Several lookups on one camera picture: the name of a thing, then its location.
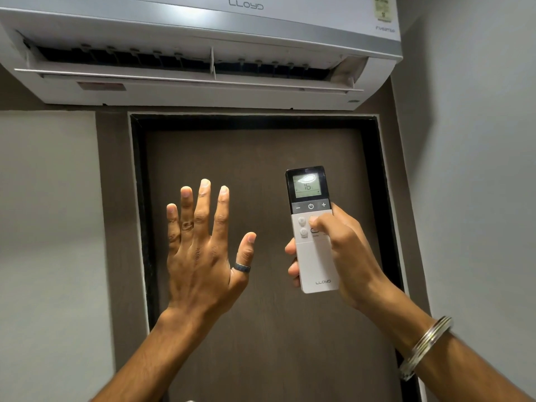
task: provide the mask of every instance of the bracelet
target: bracelet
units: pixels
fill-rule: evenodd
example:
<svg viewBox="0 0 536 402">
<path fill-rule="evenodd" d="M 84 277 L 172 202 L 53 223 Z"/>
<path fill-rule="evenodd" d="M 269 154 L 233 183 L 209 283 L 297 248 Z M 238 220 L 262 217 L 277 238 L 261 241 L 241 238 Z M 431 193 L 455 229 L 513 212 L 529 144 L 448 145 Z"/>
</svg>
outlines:
<svg viewBox="0 0 536 402">
<path fill-rule="evenodd" d="M 436 342 L 441 338 L 452 327 L 452 318 L 448 316 L 443 316 L 439 319 L 426 333 L 419 342 L 413 347 L 410 357 L 405 360 L 400 366 L 400 378 L 404 381 L 409 380 L 415 373 L 413 370 L 421 362 L 427 352 L 436 344 Z"/>
</svg>

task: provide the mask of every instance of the person's left arm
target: person's left arm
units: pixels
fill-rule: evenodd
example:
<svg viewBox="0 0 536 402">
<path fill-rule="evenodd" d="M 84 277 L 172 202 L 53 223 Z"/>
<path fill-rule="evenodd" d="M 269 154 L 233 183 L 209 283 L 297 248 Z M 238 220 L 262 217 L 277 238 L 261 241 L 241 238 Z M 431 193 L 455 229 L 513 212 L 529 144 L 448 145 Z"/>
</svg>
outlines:
<svg viewBox="0 0 536 402">
<path fill-rule="evenodd" d="M 216 320 L 228 311 L 248 284 L 248 274 L 230 268 L 227 255 L 229 189 L 223 186 L 209 234 L 210 182 L 202 180 L 195 211 L 193 194 L 181 189 L 180 219 L 167 206 L 170 302 L 132 358 L 93 402 L 159 400 Z M 236 262 L 250 266 L 255 233 L 247 233 Z"/>
</svg>

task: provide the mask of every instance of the remote display screen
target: remote display screen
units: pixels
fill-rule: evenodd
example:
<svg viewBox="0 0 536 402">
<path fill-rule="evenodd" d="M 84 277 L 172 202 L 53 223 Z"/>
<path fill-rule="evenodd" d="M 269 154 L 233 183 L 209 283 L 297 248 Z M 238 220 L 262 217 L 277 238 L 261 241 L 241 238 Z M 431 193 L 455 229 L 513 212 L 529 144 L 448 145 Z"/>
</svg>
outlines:
<svg viewBox="0 0 536 402">
<path fill-rule="evenodd" d="M 305 174 L 292 176 L 296 198 L 318 196 L 322 194 L 318 174 Z"/>
</svg>

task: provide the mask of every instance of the remote control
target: remote control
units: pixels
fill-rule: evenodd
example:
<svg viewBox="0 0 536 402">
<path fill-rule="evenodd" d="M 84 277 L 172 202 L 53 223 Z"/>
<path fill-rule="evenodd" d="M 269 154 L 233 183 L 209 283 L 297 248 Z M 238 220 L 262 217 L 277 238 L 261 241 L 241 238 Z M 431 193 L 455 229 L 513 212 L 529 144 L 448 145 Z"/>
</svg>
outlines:
<svg viewBox="0 0 536 402">
<path fill-rule="evenodd" d="M 287 170 L 288 201 L 304 293 L 339 288 L 330 237 L 311 228 L 309 218 L 332 213 L 324 167 Z"/>
</svg>

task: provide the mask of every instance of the brown door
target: brown door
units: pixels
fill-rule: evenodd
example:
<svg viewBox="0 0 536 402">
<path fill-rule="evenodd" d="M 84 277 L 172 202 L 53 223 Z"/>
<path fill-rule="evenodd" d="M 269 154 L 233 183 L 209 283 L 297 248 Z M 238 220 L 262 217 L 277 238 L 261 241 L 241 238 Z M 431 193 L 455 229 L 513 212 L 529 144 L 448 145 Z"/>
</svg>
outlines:
<svg viewBox="0 0 536 402">
<path fill-rule="evenodd" d="M 336 291 L 291 287 L 285 170 L 324 165 L 331 199 L 379 257 L 361 137 L 355 130 L 164 131 L 147 136 L 160 305 L 168 301 L 166 204 L 202 178 L 231 192 L 229 258 L 257 233 L 250 283 L 191 355 L 171 402 L 400 401 L 394 349 Z"/>
</svg>

